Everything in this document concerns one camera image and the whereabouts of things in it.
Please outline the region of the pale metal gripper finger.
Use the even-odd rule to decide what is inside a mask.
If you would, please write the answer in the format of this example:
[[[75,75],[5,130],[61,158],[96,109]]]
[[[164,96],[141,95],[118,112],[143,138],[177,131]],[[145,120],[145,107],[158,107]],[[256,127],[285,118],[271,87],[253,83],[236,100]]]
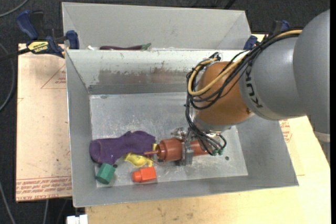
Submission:
[[[182,158],[181,158],[181,165],[192,165],[192,160],[194,156],[194,150],[188,147],[183,147],[182,149]]]
[[[183,127],[175,128],[171,132],[171,138],[174,138],[180,142],[184,142],[187,136],[187,131]]]

